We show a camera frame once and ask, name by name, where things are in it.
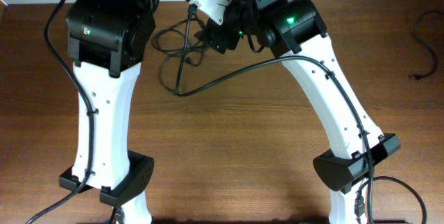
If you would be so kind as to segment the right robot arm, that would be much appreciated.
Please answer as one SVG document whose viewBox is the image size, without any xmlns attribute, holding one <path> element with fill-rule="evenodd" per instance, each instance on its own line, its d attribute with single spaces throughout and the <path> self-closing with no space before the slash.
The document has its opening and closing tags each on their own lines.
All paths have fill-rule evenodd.
<svg viewBox="0 0 444 224">
<path fill-rule="evenodd" d="M 311 0 L 188 0 L 208 16 L 203 41 L 219 53 L 256 37 L 302 87 L 330 147 L 313 161 L 330 190 L 330 223 L 373 223 L 375 167 L 400 147 L 368 116 Z"/>
</svg>

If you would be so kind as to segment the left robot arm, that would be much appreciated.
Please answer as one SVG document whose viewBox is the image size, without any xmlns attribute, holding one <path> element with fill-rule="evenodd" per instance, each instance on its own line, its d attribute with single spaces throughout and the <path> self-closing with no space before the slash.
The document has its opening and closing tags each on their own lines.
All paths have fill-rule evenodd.
<svg viewBox="0 0 444 224">
<path fill-rule="evenodd" d="M 118 223 L 150 223 L 151 157 L 128 149 L 133 90 L 159 0 L 76 0 L 67 13 L 68 54 L 80 86 L 78 149 L 61 187 L 100 191 Z"/>
</svg>

